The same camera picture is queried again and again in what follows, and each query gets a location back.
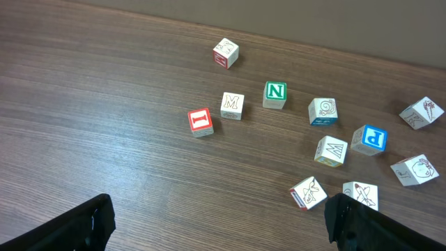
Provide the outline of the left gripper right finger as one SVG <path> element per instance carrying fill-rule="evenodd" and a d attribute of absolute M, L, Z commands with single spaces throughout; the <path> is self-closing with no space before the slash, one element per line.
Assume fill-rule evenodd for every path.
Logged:
<path fill-rule="evenodd" d="M 445 245 L 338 193 L 325 203 L 329 242 L 346 251 L 445 251 Z"/>

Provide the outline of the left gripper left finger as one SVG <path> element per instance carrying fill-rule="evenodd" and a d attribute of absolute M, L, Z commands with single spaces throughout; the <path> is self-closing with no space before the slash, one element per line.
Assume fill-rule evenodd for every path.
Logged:
<path fill-rule="evenodd" d="M 1 244 L 1 251 L 104 251 L 115 229 L 112 199 L 102 193 Z"/>

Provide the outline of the yellow sided picture block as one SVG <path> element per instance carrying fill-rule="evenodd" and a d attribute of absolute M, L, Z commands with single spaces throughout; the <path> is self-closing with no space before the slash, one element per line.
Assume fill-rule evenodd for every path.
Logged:
<path fill-rule="evenodd" d="M 343 184 L 342 192 L 358 202 L 378 211 L 378 186 L 357 181 Z"/>

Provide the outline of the blue P block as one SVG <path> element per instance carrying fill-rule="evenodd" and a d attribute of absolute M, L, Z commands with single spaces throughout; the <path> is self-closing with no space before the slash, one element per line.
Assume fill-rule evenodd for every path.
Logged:
<path fill-rule="evenodd" d="M 367 156 L 383 152 L 387 143 L 387 131 L 371 125 L 364 125 L 353 133 L 351 150 Z"/>

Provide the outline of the red blue tilted block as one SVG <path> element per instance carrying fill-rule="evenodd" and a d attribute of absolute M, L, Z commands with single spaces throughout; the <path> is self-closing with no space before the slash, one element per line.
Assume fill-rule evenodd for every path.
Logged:
<path fill-rule="evenodd" d="M 328 195 L 314 176 L 299 182 L 290 188 L 289 192 L 303 211 L 308 211 L 328 198 Z"/>

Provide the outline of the yellow green picture block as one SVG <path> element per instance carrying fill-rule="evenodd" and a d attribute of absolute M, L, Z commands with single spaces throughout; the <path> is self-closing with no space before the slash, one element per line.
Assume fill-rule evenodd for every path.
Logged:
<path fill-rule="evenodd" d="M 318 142 L 314 160 L 330 167 L 341 166 L 344 163 L 347 148 L 347 142 L 327 135 Z"/>

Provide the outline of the green sided picture block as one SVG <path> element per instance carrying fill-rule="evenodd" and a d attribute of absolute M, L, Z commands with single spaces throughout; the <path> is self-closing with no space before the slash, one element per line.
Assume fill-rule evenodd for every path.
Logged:
<path fill-rule="evenodd" d="M 390 167 L 403 186 L 421 185 L 439 176 L 424 154 L 406 158 Z"/>

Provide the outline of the blue sided picture block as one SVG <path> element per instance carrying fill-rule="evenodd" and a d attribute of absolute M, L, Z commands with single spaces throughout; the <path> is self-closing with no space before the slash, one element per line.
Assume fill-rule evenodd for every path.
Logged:
<path fill-rule="evenodd" d="M 314 98 L 308 106 L 308 111 L 311 126 L 327 126 L 338 120 L 334 98 Z"/>

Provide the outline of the far right picture block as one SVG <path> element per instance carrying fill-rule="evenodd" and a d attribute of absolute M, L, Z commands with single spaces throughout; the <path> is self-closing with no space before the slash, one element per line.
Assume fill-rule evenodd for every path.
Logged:
<path fill-rule="evenodd" d="M 414 130 L 420 129 L 433 123 L 443 115 L 445 111 L 435 104 L 429 97 L 425 96 L 421 100 L 407 107 L 399 116 Z"/>

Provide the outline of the green N block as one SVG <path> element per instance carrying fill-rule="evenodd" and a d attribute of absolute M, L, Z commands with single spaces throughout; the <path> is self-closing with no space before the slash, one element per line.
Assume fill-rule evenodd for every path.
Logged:
<path fill-rule="evenodd" d="M 266 82 L 263 91 L 263 107 L 282 109 L 287 99 L 286 82 Z"/>

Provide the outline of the red I block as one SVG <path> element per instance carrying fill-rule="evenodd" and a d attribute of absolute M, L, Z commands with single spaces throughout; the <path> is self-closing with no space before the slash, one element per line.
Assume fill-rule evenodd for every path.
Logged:
<path fill-rule="evenodd" d="M 187 117 L 194 137 L 204 137 L 214 133 L 213 122 L 207 107 L 190 111 Z"/>

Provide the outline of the white picture block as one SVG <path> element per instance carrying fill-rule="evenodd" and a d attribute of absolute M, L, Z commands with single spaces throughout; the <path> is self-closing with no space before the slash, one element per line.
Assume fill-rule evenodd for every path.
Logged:
<path fill-rule="evenodd" d="M 224 92 L 220 113 L 223 118 L 241 120 L 245 96 L 243 94 Z"/>

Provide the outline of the red six block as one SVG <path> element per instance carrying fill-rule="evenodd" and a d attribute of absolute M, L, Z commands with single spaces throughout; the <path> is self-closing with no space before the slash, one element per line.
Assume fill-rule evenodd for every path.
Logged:
<path fill-rule="evenodd" d="M 213 60 L 222 67 L 229 69 L 238 59 L 240 48 L 227 38 L 223 38 L 213 48 Z"/>

